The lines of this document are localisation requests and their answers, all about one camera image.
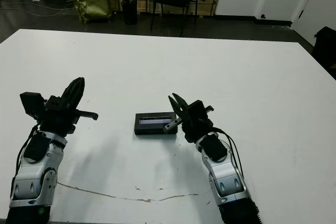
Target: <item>white table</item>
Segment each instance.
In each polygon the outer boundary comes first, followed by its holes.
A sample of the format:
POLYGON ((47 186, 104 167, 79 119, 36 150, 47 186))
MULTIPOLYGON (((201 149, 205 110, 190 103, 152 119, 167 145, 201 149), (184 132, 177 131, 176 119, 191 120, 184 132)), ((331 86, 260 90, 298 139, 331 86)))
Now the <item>white table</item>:
POLYGON ((181 129, 176 139, 133 133, 136 113, 171 111, 176 92, 214 107, 264 223, 335 222, 336 81, 298 43, 41 30, 0 45, 0 218, 35 124, 19 94, 61 95, 76 77, 86 81, 78 108, 99 118, 80 119, 67 136, 58 175, 67 186, 57 186, 50 220, 222 223, 181 129), (189 194, 198 195, 163 200, 189 194))

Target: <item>black cable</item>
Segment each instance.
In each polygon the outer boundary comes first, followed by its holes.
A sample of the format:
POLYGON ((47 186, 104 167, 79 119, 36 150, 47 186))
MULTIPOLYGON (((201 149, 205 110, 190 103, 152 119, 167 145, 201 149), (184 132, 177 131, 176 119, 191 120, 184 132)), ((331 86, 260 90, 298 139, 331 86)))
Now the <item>black cable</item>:
POLYGON ((239 157, 239 153, 238 153, 238 149, 237 149, 236 143, 235 143, 235 141, 233 141, 233 139, 232 139, 229 135, 227 135, 226 137, 228 137, 229 141, 231 140, 231 141, 233 142, 233 145, 235 146, 236 153, 237 153, 237 156, 238 156, 238 161, 239 161, 240 171, 241 171, 241 173, 242 173, 242 177, 244 177, 243 168, 242 168, 242 163, 241 163, 241 161, 240 161, 240 157, 239 157))
POLYGON ((214 132, 219 132, 219 133, 224 134, 224 135, 226 136, 226 138, 229 140, 230 148, 231 148, 231 150, 232 150, 233 160, 234 160, 234 162, 235 162, 236 167, 238 168, 237 161, 236 161, 236 156, 235 156, 235 152, 234 152, 234 150, 233 150, 231 141, 233 142, 233 145, 235 146, 236 153, 237 153, 237 156, 238 156, 240 172, 242 173, 242 177, 244 178, 244 173, 243 173, 242 163, 241 163, 241 161, 240 161, 240 157, 239 157, 239 153, 238 153, 238 149, 237 149, 237 146, 236 146, 235 141, 233 141, 233 139, 232 139, 228 134, 226 134, 223 130, 221 130, 221 129, 219 129, 219 128, 215 128, 215 127, 213 127, 212 130, 213 130, 214 132))
POLYGON ((17 175, 18 171, 19 171, 19 167, 20 167, 20 156, 21 156, 21 152, 23 151, 23 149, 27 146, 28 141, 30 140, 30 138, 33 136, 34 132, 37 131, 38 129, 38 125, 39 123, 37 123, 33 128, 31 128, 31 132, 28 136, 28 139, 25 141, 25 143, 22 145, 19 154, 17 155, 16 158, 16 171, 15 171, 15 176, 17 175))

